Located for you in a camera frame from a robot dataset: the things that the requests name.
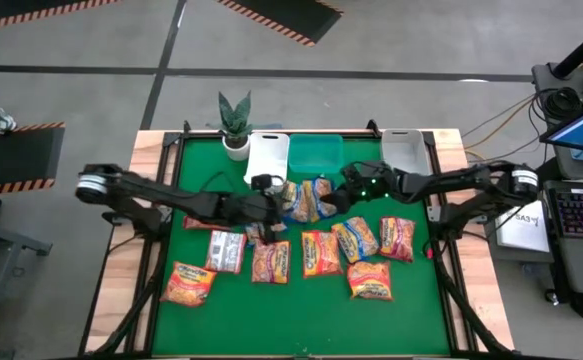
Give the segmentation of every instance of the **green mat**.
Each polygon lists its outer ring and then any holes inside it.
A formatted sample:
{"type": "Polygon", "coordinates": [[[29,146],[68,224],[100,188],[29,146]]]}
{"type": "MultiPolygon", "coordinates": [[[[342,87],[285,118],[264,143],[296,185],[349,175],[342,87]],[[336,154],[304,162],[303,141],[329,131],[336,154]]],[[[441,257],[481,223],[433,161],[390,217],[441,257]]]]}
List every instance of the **green mat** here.
{"type": "MultiPolygon", "coordinates": [[[[345,140],[345,161],[380,159],[377,140],[345,140]]],[[[187,140],[180,187],[198,190],[214,173],[224,171],[207,190],[248,192],[242,177],[247,162],[229,160],[218,140],[187,140]]],[[[292,181],[308,178],[290,172],[292,181]]],[[[341,183],[341,176],[334,178],[341,183]]],[[[173,261],[203,266],[210,231],[182,229],[176,211],[168,249],[168,280],[173,261]]],[[[380,199],[355,205],[344,216],[316,224],[292,225],[287,285],[251,282],[252,249],[245,252],[239,275],[220,273],[207,302],[187,308],[162,302],[157,316],[154,355],[423,355],[448,354],[449,348],[433,263],[419,253],[428,237],[422,204],[380,199]],[[352,216],[363,216],[379,238],[379,218],[396,215],[416,221],[415,261],[391,260],[395,300],[351,299],[346,276],[302,277],[303,230],[326,230],[352,216]]],[[[371,261],[385,261],[374,256],[371,261]]],[[[341,254],[342,264],[346,264],[341,254]]]]}

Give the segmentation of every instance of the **ramen packet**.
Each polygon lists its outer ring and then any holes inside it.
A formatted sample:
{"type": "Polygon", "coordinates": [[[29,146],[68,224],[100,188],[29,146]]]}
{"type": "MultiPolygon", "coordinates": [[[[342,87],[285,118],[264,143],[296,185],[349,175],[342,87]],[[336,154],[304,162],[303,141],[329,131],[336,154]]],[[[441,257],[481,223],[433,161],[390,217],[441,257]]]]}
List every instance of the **ramen packet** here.
{"type": "Polygon", "coordinates": [[[302,233],[304,277],[342,274],[338,240],[330,232],[307,231],[302,233]]]}
{"type": "Polygon", "coordinates": [[[359,261],[349,265],[347,279],[351,286],[351,297],[393,301],[390,266],[389,261],[378,264],[359,261]]]}
{"type": "Polygon", "coordinates": [[[363,218],[356,216],[331,226],[340,248],[350,263],[364,260],[378,252],[378,241],[363,218]]]}
{"type": "Polygon", "coordinates": [[[213,230],[204,268],[239,274],[246,241],[247,236],[244,234],[213,230]]]}
{"type": "Polygon", "coordinates": [[[302,185],[287,181],[282,189],[282,200],[286,221],[300,224],[309,222],[309,203],[302,185]]]}
{"type": "Polygon", "coordinates": [[[228,226],[220,226],[213,224],[205,224],[200,220],[196,220],[190,216],[185,216],[182,220],[182,227],[189,230],[201,229],[201,230],[224,230],[231,231],[228,226]]]}
{"type": "Polygon", "coordinates": [[[333,188],[333,181],[323,177],[302,182],[302,190],[309,203],[309,222],[314,223],[335,216],[337,213],[335,205],[320,201],[320,198],[330,194],[333,188]]]}
{"type": "Polygon", "coordinates": [[[252,282],[286,284],[289,282],[290,243],[280,241],[256,245],[253,250],[252,282]]]}
{"type": "MultiPolygon", "coordinates": [[[[273,232],[283,232],[287,230],[287,226],[284,223],[279,223],[271,225],[271,231],[273,232]]],[[[253,247],[257,244],[264,244],[264,224],[262,223],[251,223],[244,226],[244,232],[247,234],[247,246],[253,247]]]]}
{"type": "Polygon", "coordinates": [[[380,255],[413,262],[415,222],[395,216],[380,218],[380,255]]]}
{"type": "Polygon", "coordinates": [[[209,296],[215,275],[214,271],[175,261],[160,301],[170,301],[189,307],[200,306],[209,296]]]}

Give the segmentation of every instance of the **gray floor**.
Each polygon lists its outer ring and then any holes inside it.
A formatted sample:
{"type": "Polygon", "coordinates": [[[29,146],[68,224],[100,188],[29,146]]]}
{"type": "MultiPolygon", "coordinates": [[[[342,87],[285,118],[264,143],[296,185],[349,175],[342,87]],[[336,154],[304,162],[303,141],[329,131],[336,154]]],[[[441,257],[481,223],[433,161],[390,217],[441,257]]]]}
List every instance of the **gray floor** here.
{"type": "MultiPolygon", "coordinates": [[[[157,67],[176,0],[124,0],[0,29],[1,65],[157,67]]],[[[529,74],[583,40],[583,0],[332,0],[345,15],[305,48],[212,0],[189,0],[170,67],[529,74]]],[[[67,122],[58,182],[3,197],[0,224],[55,244],[27,256],[0,309],[0,349],[22,359],[77,352],[110,228],[102,209],[73,196],[89,162],[126,164],[153,76],[0,73],[0,104],[21,124],[67,122]]],[[[252,122],[287,128],[382,127],[468,130],[533,91],[525,83],[167,77],[153,129],[218,123],[215,99],[253,91],[252,122]]],[[[494,127],[465,139],[474,143],[494,127]]],[[[520,114],[485,157],[534,137],[520,114]]],[[[508,159],[537,166],[535,144],[508,159]]],[[[516,347],[583,358],[583,320],[553,308],[516,264],[496,263],[516,347]]]]}

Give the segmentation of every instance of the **black and orange striped mat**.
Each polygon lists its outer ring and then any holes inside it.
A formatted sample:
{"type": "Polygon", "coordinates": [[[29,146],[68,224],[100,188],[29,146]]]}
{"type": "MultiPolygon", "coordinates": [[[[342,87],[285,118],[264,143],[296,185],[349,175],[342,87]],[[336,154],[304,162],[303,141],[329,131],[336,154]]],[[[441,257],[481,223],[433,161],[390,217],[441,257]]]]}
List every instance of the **black and orange striped mat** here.
{"type": "Polygon", "coordinates": [[[0,0],[0,27],[66,14],[119,0],[0,0]]]}
{"type": "Polygon", "coordinates": [[[322,0],[216,1],[305,46],[314,46],[342,16],[322,0]]]}
{"type": "Polygon", "coordinates": [[[55,184],[64,128],[62,122],[37,124],[0,135],[0,194],[55,184]]]}

